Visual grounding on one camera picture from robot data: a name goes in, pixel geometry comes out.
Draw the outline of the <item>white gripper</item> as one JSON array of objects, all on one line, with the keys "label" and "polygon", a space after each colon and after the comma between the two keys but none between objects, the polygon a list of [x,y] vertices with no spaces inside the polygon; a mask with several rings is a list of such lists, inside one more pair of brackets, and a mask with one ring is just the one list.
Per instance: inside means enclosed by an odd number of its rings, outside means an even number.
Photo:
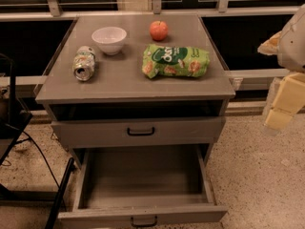
[{"label": "white gripper", "polygon": [[282,31],[263,42],[257,49],[265,55],[277,55],[278,64],[292,72],[279,82],[265,126],[284,129],[305,106],[305,4],[287,22]]}]

